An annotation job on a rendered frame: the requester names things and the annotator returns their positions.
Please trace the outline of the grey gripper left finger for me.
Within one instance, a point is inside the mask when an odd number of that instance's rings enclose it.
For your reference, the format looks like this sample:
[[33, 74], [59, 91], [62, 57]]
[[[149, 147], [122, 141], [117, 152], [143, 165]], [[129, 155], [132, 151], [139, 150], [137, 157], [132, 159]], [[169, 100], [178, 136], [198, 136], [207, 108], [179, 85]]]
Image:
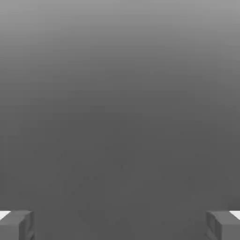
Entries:
[[34, 219], [31, 210], [0, 211], [0, 240], [35, 240]]

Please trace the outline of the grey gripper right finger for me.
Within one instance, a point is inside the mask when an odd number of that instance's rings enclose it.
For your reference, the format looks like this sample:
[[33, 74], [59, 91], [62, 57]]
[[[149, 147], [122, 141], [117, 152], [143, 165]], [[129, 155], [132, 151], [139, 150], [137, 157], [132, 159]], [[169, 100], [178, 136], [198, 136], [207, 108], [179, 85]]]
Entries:
[[240, 210], [206, 212], [208, 240], [240, 240]]

